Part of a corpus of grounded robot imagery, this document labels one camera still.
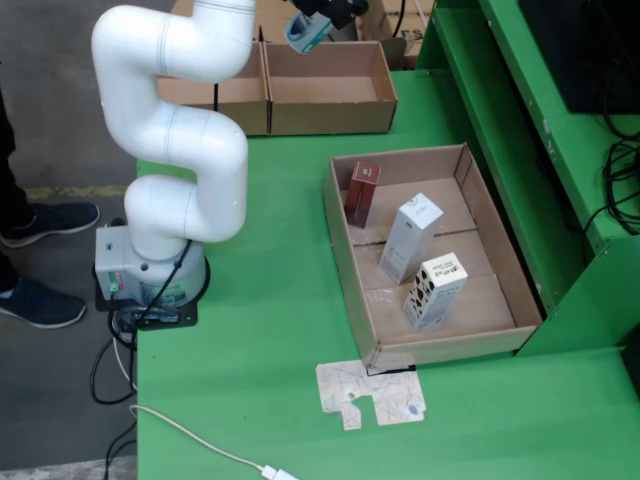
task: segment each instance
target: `small product box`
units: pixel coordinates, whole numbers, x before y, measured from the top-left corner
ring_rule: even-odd
[[[423,262],[404,302],[411,331],[440,323],[466,280],[467,272],[455,253]]]
[[[399,208],[380,259],[380,268],[394,282],[418,270],[441,220],[442,210],[422,193]]]
[[[358,162],[351,175],[351,183],[347,193],[344,213],[347,223],[364,228],[373,201],[373,192],[380,179],[380,166]]]

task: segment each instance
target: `white cable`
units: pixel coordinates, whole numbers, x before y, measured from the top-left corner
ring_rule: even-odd
[[[122,371],[122,374],[124,375],[124,378],[127,379],[127,382],[129,381],[129,374],[127,373],[127,370],[124,368],[124,364],[122,363],[122,360],[120,360],[120,353],[118,352],[118,341],[114,338],[113,339],[113,351],[116,353],[116,360],[118,361],[118,365],[120,366],[120,370]],[[133,385],[133,389],[137,392],[138,391],[138,387],[136,386],[135,383],[132,384]]]
[[[250,460],[245,460],[244,458],[240,458],[240,457],[236,457],[235,455],[229,453],[229,452],[225,452],[224,450],[215,447],[213,445],[211,445],[209,442],[206,442],[205,440],[203,440],[202,438],[198,437],[195,433],[190,432],[189,430],[187,430],[186,428],[184,428],[182,425],[180,425],[179,423],[174,422],[173,420],[171,420],[170,418],[165,417],[164,415],[162,415],[159,412],[156,412],[155,410],[153,410],[152,408],[148,408],[148,407],[143,407],[142,405],[131,405],[129,407],[129,411],[131,412],[131,414],[135,417],[134,414],[134,410],[142,410],[144,412],[150,413],[151,415],[154,415],[156,417],[158,417],[160,420],[163,420],[165,422],[167,422],[169,425],[171,425],[172,427],[177,428],[178,430],[180,430],[182,433],[189,435],[191,438],[193,438],[196,442],[204,445],[205,447],[207,447],[209,450],[213,450],[216,453],[219,453],[220,455],[224,455],[225,457],[229,457],[232,460],[235,460],[237,462],[240,463],[244,463],[246,465],[251,465],[254,468],[257,468],[258,470],[260,470],[261,472],[264,470],[264,467],[262,467],[261,465],[258,465],[257,463],[253,463]]]

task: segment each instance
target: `dark blue shoe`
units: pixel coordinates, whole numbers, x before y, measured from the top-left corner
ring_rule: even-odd
[[[0,234],[0,241],[10,248],[22,248],[47,235],[77,233],[92,227],[100,218],[100,210],[92,203],[61,203],[31,205],[33,221],[24,227]]]
[[[0,298],[0,314],[19,318],[37,328],[62,328],[82,318],[87,306],[71,295],[21,278],[7,299]]]

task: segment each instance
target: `white robotic arm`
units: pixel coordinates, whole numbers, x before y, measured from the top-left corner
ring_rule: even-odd
[[[308,24],[320,19],[338,28],[366,11],[365,0],[293,3],[311,15],[302,13],[298,20]],[[182,268],[159,299],[165,306],[188,303],[206,283],[200,242],[221,242],[242,228],[248,175],[244,133],[218,112],[162,101],[156,82],[158,75],[209,84],[234,77],[251,53],[254,17],[255,0],[196,0],[192,17],[120,6],[98,20],[93,59],[114,140],[135,158],[184,167],[197,175],[195,183],[148,175],[129,186],[128,226],[97,232],[95,270],[106,300],[149,305],[191,239],[195,242]],[[313,47],[319,38],[314,35],[308,44]]]

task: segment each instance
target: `concrete floor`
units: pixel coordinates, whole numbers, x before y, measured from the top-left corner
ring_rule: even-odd
[[[0,2],[0,83],[17,136],[14,172],[45,201],[76,199],[69,194],[95,201],[101,223],[123,216],[123,189],[99,187],[135,176],[134,159],[105,127],[90,51],[96,20],[120,3],[168,11],[173,0]],[[23,275],[81,296],[89,311],[80,324],[52,332],[0,317],[0,471],[103,458],[131,423],[126,406],[102,407],[89,397],[91,365],[108,338],[105,315],[92,306],[93,249],[91,230],[8,252]],[[113,356],[105,360],[100,391],[119,395],[126,385]]]

